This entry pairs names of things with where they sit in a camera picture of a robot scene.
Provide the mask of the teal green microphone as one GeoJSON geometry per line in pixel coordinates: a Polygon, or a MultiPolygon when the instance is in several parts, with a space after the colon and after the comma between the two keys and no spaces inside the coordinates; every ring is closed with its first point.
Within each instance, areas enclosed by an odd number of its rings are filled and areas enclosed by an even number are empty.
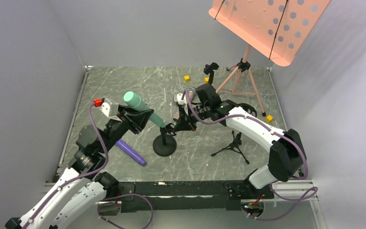
{"type": "MultiPolygon", "coordinates": [[[[143,99],[136,94],[135,92],[128,91],[123,96],[124,101],[126,104],[137,111],[144,111],[149,110],[150,107],[143,101],[143,99]]],[[[153,112],[153,114],[150,116],[150,121],[152,121],[155,125],[159,127],[166,127],[166,124],[164,123],[163,119],[156,114],[156,112],[153,112]]]]}

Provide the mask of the black round-base clip stand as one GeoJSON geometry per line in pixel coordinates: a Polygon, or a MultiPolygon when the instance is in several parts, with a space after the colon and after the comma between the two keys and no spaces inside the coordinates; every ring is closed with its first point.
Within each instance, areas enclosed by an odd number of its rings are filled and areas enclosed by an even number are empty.
{"type": "Polygon", "coordinates": [[[169,123],[165,127],[160,127],[160,135],[152,143],[154,152],[162,157],[171,156],[177,149],[174,136],[176,136],[174,124],[169,123]]]}

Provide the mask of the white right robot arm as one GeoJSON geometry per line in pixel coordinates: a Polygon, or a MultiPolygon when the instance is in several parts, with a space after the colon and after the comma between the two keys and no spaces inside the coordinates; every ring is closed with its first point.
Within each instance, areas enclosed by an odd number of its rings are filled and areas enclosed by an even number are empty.
{"type": "Polygon", "coordinates": [[[232,100],[222,100],[210,84],[196,88],[200,102],[193,105],[189,91],[174,95],[179,109],[174,131],[195,131],[198,122],[205,125],[221,124],[255,141],[268,154],[265,166],[248,175],[245,183],[262,189],[276,181],[286,182],[301,167],[307,167],[306,155],[298,132],[269,125],[251,115],[249,106],[242,107],[232,100]]]}

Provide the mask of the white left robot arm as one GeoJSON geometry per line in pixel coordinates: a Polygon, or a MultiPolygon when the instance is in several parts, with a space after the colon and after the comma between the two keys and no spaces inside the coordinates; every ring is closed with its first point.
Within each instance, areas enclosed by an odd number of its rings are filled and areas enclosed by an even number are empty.
{"type": "Polygon", "coordinates": [[[103,169],[109,151],[128,131],[140,133],[154,113],[93,102],[88,110],[90,125],[80,131],[78,151],[58,181],[21,217],[10,218],[6,229],[65,229],[90,206],[118,194],[119,182],[103,169]]]}

